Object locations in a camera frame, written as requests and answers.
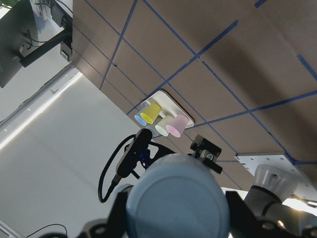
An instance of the pink cup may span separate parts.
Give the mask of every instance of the pink cup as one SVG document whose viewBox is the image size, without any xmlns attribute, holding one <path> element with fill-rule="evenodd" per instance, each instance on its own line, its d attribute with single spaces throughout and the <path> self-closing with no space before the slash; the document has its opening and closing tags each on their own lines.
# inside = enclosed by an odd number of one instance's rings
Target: pink cup
<svg viewBox="0 0 317 238">
<path fill-rule="evenodd" d="M 188 118 L 183 114 L 178 114 L 170 124 L 166 126 L 166 129 L 175 137 L 180 137 L 184 129 L 187 126 Z"/>
</svg>

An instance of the yellow cup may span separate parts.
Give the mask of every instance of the yellow cup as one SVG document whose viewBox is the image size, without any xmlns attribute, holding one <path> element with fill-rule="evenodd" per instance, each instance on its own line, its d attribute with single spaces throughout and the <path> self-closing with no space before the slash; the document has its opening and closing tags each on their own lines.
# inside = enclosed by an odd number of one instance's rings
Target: yellow cup
<svg viewBox="0 0 317 238">
<path fill-rule="evenodd" d="M 140 116 L 149 124 L 153 124 L 155 119 L 158 117 L 161 108 L 156 103 L 151 103 L 143 112 L 140 113 Z"/>
</svg>

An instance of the screw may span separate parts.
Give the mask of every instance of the screw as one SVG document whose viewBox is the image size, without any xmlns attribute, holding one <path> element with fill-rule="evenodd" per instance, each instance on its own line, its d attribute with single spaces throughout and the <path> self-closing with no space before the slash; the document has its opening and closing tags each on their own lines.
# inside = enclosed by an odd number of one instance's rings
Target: screw
<svg viewBox="0 0 317 238">
<path fill-rule="evenodd" d="M 274 224 L 271 222 L 264 222 L 262 224 L 262 228 L 265 230 L 273 230 L 274 229 Z"/>
<path fill-rule="evenodd" d="M 311 237 L 317 238 L 317 229 L 311 230 Z"/>
<path fill-rule="evenodd" d="M 213 154 L 207 154 L 206 158 L 212 161 L 213 160 Z"/>
</svg>

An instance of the black monitor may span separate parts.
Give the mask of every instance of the black monitor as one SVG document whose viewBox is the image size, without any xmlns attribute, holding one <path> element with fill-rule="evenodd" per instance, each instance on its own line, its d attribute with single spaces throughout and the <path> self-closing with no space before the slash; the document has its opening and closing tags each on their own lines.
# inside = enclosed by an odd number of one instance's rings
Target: black monitor
<svg viewBox="0 0 317 238">
<path fill-rule="evenodd" d="M 0 87 L 3 88 L 19 71 L 21 57 L 36 49 L 37 28 L 31 3 L 20 0 L 0 19 Z"/>
</svg>

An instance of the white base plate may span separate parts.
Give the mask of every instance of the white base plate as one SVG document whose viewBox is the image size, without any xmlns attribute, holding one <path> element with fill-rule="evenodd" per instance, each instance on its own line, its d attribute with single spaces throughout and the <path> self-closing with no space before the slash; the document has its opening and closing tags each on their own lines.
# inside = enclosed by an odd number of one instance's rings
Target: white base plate
<svg viewBox="0 0 317 238">
<path fill-rule="evenodd" d="M 254 176 L 258 165 L 271 165 L 290 174 L 297 182 L 294 192 L 302 199 L 317 200 L 317 190 L 307 176 L 296 166 L 292 165 L 286 155 L 279 153 L 239 154 L 236 159 Z"/>
<path fill-rule="evenodd" d="M 151 103 L 157 103 L 162 108 L 161 112 L 159 113 L 161 118 L 164 118 L 166 115 L 176 117 L 178 114 L 183 114 L 189 120 L 186 128 L 194 126 L 194 119 L 187 112 L 185 112 L 185 110 L 183 110 L 181 106 L 164 91 L 157 91 L 147 100 L 142 102 L 141 106 L 143 108 Z"/>
</svg>

